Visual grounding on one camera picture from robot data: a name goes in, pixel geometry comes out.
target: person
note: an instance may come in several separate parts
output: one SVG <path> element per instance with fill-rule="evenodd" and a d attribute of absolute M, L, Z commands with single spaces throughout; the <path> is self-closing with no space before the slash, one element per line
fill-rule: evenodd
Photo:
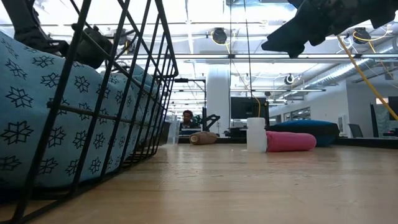
<path fill-rule="evenodd" d="M 183 121 L 181 123 L 181 128 L 192 128 L 192 118 L 193 118 L 193 113 L 190 110 L 185 110 L 182 113 L 183 116 Z"/>

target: metal wire grid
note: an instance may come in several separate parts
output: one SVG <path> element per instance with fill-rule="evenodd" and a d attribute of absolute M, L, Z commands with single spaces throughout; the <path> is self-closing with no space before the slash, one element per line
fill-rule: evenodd
<path fill-rule="evenodd" d="M 170 96 L 173 88 L 173 83 L 174 83 L 174 78 L 178 75 L 178 68 L 177 68 L 177 63 L 175 60 L 175 54 L 174 50 L 172 47 L 172 40 L 170 36 L 170 31 L 167 25 L 167 20 L 165 16 L 165 11 L 164 7 L 162 4 L 162 0 L 147 0 L 146 3 L 146 8 L 144 11 L 144 17 L 141 22 L 141 28 L 138 29 L 138 26 L 132 19 L 132 16 L 130 15 L 128 11 L 128 7 L 130 4 L 130 0 L 117 0 L 118 3 L 120 4 L 122 8 L 122 13 L 120 16 L 118 28 L 116 30 L 116 34 L 114 36 L 114 44 L 111 49 L 111 53 L 108 54 L 105 52 L 84 30 L 85 22 L 86 22 L 86 17 L 88 14 L 88 10 L 90 8 L 91 0 L 83 0 L 83 4 L 81 5 L 81 9 L 79 12 L 79 18 L 78 22 L 73 26 L 73 29 L 75 30 L 75 33 L 72 38 L 72 42 L 70 44 L 69 51 L 66 56 L 66 61 L 63 66 L 60 80 L 58 83 L 58 87 L 55 92 L 55 96 L 53 98 L 53 101 L 50 101 L 47 103 L 47 106 L 50 108 L 49 115 L 47 116 L 47 119 L 45 121 L 44 125 L 44 130 L 42 131 L 39 143 L 37 145 L 37 149 L 34 155 L 34 158 L 32 160 L 32 164 L 30 167 L 30 170 L 28 172 L 28 175 L 25 180 L 25 184 L 23 189 L 21 190 L 19 194 L 19 201 L 17 204 L 17 207 L 15 209 L 13 217 L 4 222 L 0 223 L 24 223 L 26 221 L 31 220 L 32 218 L 35 218 L 50 209 L 60 205 L 63 202 L 66 202 L 77 195 L 82 194 L 83 192 L 86 192 L 89 189 L 92 189 L 93 187 L 103 183 L 104 181 L 109 180 L 110 178 L 114 177 L 115 175 L 118 175 L 120 172 L 126 170 L 126 168 L 131 167 L 132 165 L 143 161 L 147 158 L 150 158 L 154 154 L 156 154 L 158 150 L 158 145 L 160 141 L 160 132 L 163 128 L 163 123 L 165 121 L 166 117 L 166 112 L 169 107 L 169 102 L 170 102 Z M 150 4 L 152 2 L 155 2 L 158 15 L 154 27 L 154 33 L 152 36 L 152 42 L 150 43 L 150 47 L 146 45 L 143 39 L 143 33 L 144 29 L 146 26 L 147 22 L 147 16 L 149 13 L 149 8 Z M 135 31 L 135 37 L 134 40 L 137 38 L 137 46 L 136 46 L 136 51 L 134 52 L 133 60 L 130 65 L 130 69 L 127 72 L 122 66 L 120 66 L 118 63 L 116 63 L 116 60 L 121 56 L 122 53 L 116 55 L 117 47 L 118 47 L 118 42 L 122 34 L 122 28 L 125 23 L 125 20 L 129 21 L 129 23 L 132 25 L 132 28 Z M 163 28 L 163 34 L 162 34 L 162 40 L 160 42 L 160 47 L 159 47 L 159 52 L 157 53 L 157 60 L 154 60 L 152 54 L 154 51 L 154 45 L 155 45 L 155 39 L 157 35 L 157 30 L 159 28 L 159 25 L 162 26 Z M 76 50 L 78 47 L 78 44 L 80 42 L 80 39 L 83 38 L 85 41 L 89 42 L 91 45 L 96 46 L 98 50 L 101 51 L 101 53 L 105 56 L 105 58 L 108 61 L 108 64 L 106 66 L 106 71 L 104 74 L 103 82 L 101 85 L 101 88 L 99 90 L 99 95 L 97 98 L 96 106 L 94 111 L 87 111 L 87 110 L 81 110 L 79 108 L 73 108 L 69 106 L 63 106 L 61 105 L 63 94 L 65 92 L 65 88 L 67 85 L 67 81 L 69 78 L 69 74 L 72 68 L 72 64 L 76 55 Z M 144 69 L 144 74 L 142 76 L 142 81 L 141 83 L 135 81 L 132 78 L 132 74 L 134 71 L 134 67 L 136 65 L 137 61 L 137 56 L 139 53 L 140 47 L 143 47 L 145 51 L 148 54 L 146 66 Z M 155 67 L 155 72 L 153 74 L 152 82 L 150 84 L 150 90 L 147 91 L 144 89 L 144 83 L 147 78 L 147 73 L 148 73 L 148 68 L 150 66 L 150 63 L 152 63 Z M 123 97 L 121 100 L 121 104 L 119 107 L 119 111 L 117 116 L 109 116 L 105 114 L 100 114 L 100 108 L 101 104 L 104 99 L 105 91 L 106 91 L 106 86 L 108 84 L 108 80 L 112 71 L 112 68 L 116 67 L 121 73 L 123 73 L 127 77 L 127 82 L 126 86 L 123 92 Z M 136 101 L 136 105 L 134 107 L 134 112 L 133 116 L 130 120 L 128 119 L 122 119 L 122 113 L 123 113 L 123 108 L 124 104 L 126 103 L 126 98 L 127 98 L 127 93 L 128 89 L 130 87 L 130 84 L 133 84 L 137 87 L 139 87 L 138 91 L 138 97 Z M 144 102 L 143 96 L 147 96 L 146 102 Z M 144 121 L 146 119 L 147 113 L 144 113 L 143 117 L 141 120 L 137 120 L 137 111 L 139 104 L 145 104 L 145 110 L 148 110 L 150 102 L 154 102 L 154 106 L 152 107 L 152 111 L 150 113 L 150 118 L 149 122 L 144 124 Z M 91 122 L 88 128 L 87 132 L 87 137 L 83 146 L 83 150 L 80 155 L 78 167 L 76 170 L 76 174 L 73 179 L 73 183 L 71 184 L 70 188 L 68 189 L 68 192 L 64 194 L 58 193 L 45 193 L 45 192 L 36 192 L 34 191 L 34 183 L 35 183 L 35 177 L 38 173 L 40 162 L 43 158 L 43 155 L 46 150 L 47 143 L 49 141 L 50 133 L 52 130 L 52 127 L 54 125 L 54 122 L 57 118 L 57 114 L 59 110 L 65 110 L 65 111 L 70 111 L 72 113 L 78 113 L 78 114 L 86 114 L 91 116 Z M 121 156 L 121 161 L 124 161 L 124 158 L 127 157 L 126 161 L 121 162 L 119 167 L 112 173 L 106 174 L 106 166 L 104 165 L 101 170 L 101 175 L 99 178 L 90 181 L 89 184 L 81 185 L 80 183 L 80 176 L 81 172 L 83 170 L 84 162 L 86 159 L 86 155 L 88 153 L 89 145 L 91 143 L 91 138 L 93 137 L 93 133 L 96 127 L 96 122 L 98 118 L 105 118 L 105 119 L 111 119 L 114 120 L 114 127 L 113 127 L 113 132 L 111 135 L 111 139 L 109 141 L 109 147 L 106 152 L 106 157 L 103 162 L 103 164 L 107 164 L 109 161 L 109 157 L 111 155 L 111 151 L 113 149 L 112 145 L 116 137 L 116 133 L 118 130 L 118 126 L 120 122 L 122 123 L 129 123 L 131 124 L 129 126 L 129 131 L 127 134 L 127 139 L 126 142 L 128 142 L 131 138 L 132 134 L 132 129 L 134 126 L 139 126 L 139 132 L 137 136 L 137 141 L 136 145 L 134 146 L 134 152 L 131 155 L 126 155 L 126 150 L 127 150 L 127 144 L 125 144 L 123 153 Z M 143 127 L 153 127 L 152 131 L 150 132 L 150 128 L 146 129 L 146 132 L 142 132 Z M 139 139 L 140 137 L 144 135 L 144 142 L 143 144 L 140 145 Z M 29 203 L 30 199 L 40 199 L 40 200 L 55 200 L 54 202 L 30 213 L 25 215 L 25 210 L 26 207 Z"/>

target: white column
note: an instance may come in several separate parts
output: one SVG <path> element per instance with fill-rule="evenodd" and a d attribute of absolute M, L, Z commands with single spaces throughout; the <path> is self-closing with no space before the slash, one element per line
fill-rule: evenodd
<path fill-rule="evenodd" d="M 210 131 L 224 138 L 229 131 L 229 65 L 211 65 L 206 79 L 207 115 L 218 115 L 220 120 Z"/>

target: tan pillow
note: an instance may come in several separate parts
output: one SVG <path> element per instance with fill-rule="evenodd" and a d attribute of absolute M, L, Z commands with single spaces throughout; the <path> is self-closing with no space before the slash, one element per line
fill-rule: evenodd
<path fill-rule="evenodd" d="M 217 135 L 207 131 L 193 133 L 189 136 L 189 141 L 194 145 L 213 144 L 216 140 Z"/>

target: ceiling pipe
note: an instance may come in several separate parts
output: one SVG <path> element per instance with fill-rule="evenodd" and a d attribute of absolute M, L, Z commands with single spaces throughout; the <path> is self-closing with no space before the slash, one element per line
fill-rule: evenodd
<path fill-rule="evenodd" d="M 384 43 L 379 44 L 377 47 L 375 47 L 376 52 L 378 54 L 398 54 L 397 40 L 398 37 L 395 36 L 390 40 L 387 40 Z M 372 54 L 373 51 L 368 50 L 365 53 Z M 364 58 L 357 60 L 356 63 L 362 71 L 365 71 L 375 66 L 377 64 L 377 61 L 375 61 L 373 58 Z M 296 89 L 300 90 L 306 88 L 313 88 L 318 85 L 327 86 L 332 83 L 336 83 L 348 77 L 351 77 L 357 73 L 358 72 L 352 63 L 337 65 L 332 69 L 319 74 L 318 76 L 307 82 L 307 84 L 298 86 Z M 283 99 L 286 96 L 293 94 L 296 94 L 296 92 L 293 91 L 291 93 L 284 94 L 283 96 L 280 96 L 279 99 Z"/>

